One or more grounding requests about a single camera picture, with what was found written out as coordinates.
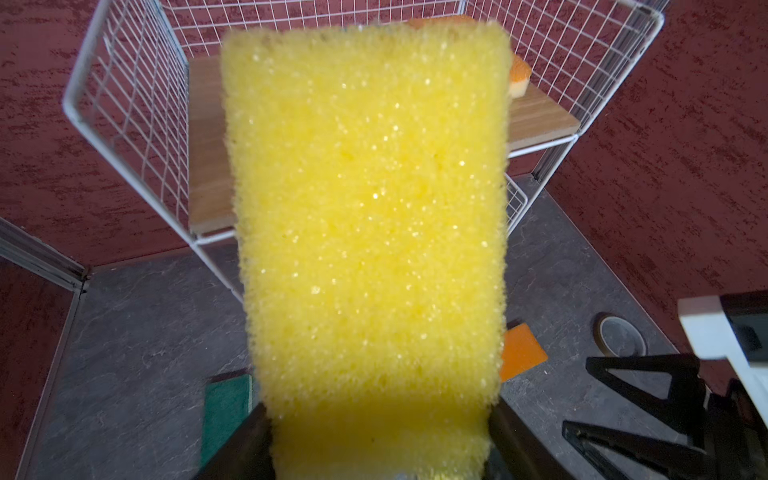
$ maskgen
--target green sponge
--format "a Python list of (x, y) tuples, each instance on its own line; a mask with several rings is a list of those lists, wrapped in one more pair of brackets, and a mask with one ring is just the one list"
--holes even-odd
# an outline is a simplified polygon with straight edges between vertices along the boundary
[(216, 455), (252, 409), (253, 377), (250, 374), (209, 383), (205, 387), (201, 468)]

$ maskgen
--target shelf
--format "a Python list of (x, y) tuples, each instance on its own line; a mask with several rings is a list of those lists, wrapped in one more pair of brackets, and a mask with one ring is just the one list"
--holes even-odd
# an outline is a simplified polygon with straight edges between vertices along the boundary
[[(235, 222), (218, 57), (190, 59), (189, 92), (189, 226), (201, 235)], [(509, 118), (510, 151), (566, 137), (579, 127), (576, 118), (533, 85), (510, 103)]]

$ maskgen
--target sponge on shelf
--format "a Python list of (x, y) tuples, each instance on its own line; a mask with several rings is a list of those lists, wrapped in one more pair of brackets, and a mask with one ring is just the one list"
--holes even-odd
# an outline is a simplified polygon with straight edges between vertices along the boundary
[(504, 331), (509, 67), (498, 25), (225, 41), (278, 478), (479, 478)]

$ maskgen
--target gray marble floor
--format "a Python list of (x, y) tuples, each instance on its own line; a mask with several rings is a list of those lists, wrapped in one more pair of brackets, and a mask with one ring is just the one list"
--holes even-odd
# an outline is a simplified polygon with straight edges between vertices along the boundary
[[(533, 180), (521, 185), (530, 190)], [(237, 274), (233, 247), (212, 251)], [(664, 439), (677, 435), (593, 380), (599, 312), (633, 322), (650, 354), (672, 347), (546, 194), (509, 239), (507, 318), (526, 322), (549, 360), (502, 395), (576, 478), (598, 474), (560, 435), (572, 419)], [(249, 365), (240, 304), (194, 256), (99, 273), (72, 327), (33, 478), (189, 478), (200, 455), (204, 386)], [(658, 389), (658, 379), (635, 378)], [(634, 470), (635, 478), (647, 478)]]

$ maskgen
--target white wire basket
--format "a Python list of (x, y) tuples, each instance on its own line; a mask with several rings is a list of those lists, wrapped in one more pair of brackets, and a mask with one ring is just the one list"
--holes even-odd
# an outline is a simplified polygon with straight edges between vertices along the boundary
[[(217, 55), (233, 28), (284, 31), (459, 14), (503, 25), (511, 48), (533, 69), (528, 93), (540, 96), (531, 104), (547, 103), (570, 121), (568, 128), (530, 134), (527, 143), (511, 141), (511, 159), (544, 152), (530, 200), (507, 177), (511, 233), (656, 37), (660, 12), (632, 0), (101, 0), (64, 110), (241, 299), (202, 248), (232, 237), (233, 230), (190, 229), (190, 62)], [(521, 130), (535, 123), (526, 117), (526, 101), (512, 104)]]

